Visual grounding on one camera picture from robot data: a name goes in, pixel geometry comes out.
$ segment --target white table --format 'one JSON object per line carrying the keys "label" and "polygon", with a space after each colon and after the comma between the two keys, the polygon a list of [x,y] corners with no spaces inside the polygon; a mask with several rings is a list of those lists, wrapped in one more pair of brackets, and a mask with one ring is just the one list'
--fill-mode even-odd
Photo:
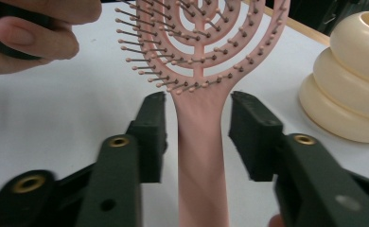
{"label": "white table", "polygon": [[[14,75],[0,76],[0,187],[32,169],[48,169],[63,178],[95,161],[101,142],[124,133],[143,98],[159,91],[138,76],[124,59],[116,34],[114,8],[105,4],[101,18],[75,27],[79,54]],[[263,26],[269,17],[264,17]],[[334,136],[312,123],[297,93],[325,46],[286,28],[271,55],[235,90],[260,98],[285,124],[285,133],[320,139],[344,168],[369,177],[369,145]],[[167,95],[168,149],[162,184],[143,186],[144,226],[177,226],[177,126]],[[231,224],[266,226],[278,208],[272,183],[249,182],[226,136],[231,101],[222,117]]]}

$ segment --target hairbrush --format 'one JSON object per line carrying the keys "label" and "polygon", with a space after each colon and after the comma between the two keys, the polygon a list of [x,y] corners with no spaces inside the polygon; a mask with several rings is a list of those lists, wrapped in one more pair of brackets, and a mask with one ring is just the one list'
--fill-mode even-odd
{"label": "hairbrush", "polygon": [[[123,51],[138,53],[127,62],[149,82],[167,87],[175,103],[179,143],[179,222],[181,227],[227,227],[229,215],[221,139],[221,113],[235,84],[269,55],[282,33],[290,0],[275,0],[266,32],[241,61],[226,66],[256,34],[265,1],[251,0],[240,27],[240,0],[137,0],[119,24]],[[232,30],[233,36],[227,38]],[[224,39],[223,44],[215,46]],[[224,67],[219,73],[205,70]]]}

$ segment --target brass rivet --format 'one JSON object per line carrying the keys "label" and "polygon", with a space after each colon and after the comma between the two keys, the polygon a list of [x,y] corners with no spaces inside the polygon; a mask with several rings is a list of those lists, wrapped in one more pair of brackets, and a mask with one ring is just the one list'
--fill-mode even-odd
{"label": "brass rivet", "polygon": [[297,143],[303,144],[303,145],[314,145],[316,143],[315,139],[313,139],[312,137],[308,135],[303,135],[303,134],[295,135],[294,140],[297,141]]}
{"label": "brass rivet", "polygon": [[36,190],[37,188],[41,187],[44,183],[45,177],[42,175],[32,175],[24,177],[13,186],[12,192],[19,194],[27,193]]}
{"label": "brass rivet", "polygon": [[129,144],[129,140],[127,138],[124,138],[124,137],[116,137],[116,138],[113,138],[110,140],[110,147],[113,147],[113,148],[120,148],[120,147],[123,147],[123,146],[126,146]]}

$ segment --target finger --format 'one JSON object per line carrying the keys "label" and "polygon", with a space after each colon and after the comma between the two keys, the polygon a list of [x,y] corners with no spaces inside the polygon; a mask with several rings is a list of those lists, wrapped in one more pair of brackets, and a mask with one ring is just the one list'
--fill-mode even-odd
{"label": "finger", "polygon": [[285,224],[282,217],[280,215],[277,215],[271,218],[268,227],[285,227]]}
{"label": "finger", "polygon": [[102,11],[99,0],[0,0],[0,2],[38,12],[72,25],[94,22]]}
{"label": "finger", "polygon": [[50,30],[20,18],[1,18],[0,42],[49,60],[71,59],[79,52],[79,43],[71,26],[61,21],[54,21]]}
{"label": "finger", "polygon": [[50,60],[46,59],[36,61],[18,60],[0,53],[0,74],[15,73],[50,62]]}

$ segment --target black clamp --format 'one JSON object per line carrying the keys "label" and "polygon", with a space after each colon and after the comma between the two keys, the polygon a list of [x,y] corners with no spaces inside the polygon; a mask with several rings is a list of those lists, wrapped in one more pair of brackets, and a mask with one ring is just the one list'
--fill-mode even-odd
{"label": "black clamp", "polygon": [[[283,125],[254,96],[234,92],[229,136],[252,180],[270,182],[288,227],[369,227],[369,180],[324,146]],[[0,226],[142,226],[141,183],[161,182],[165,95],[146,97],[126,134],[106,139],[97,162],[55,181],[34,170],[0,191]]]}

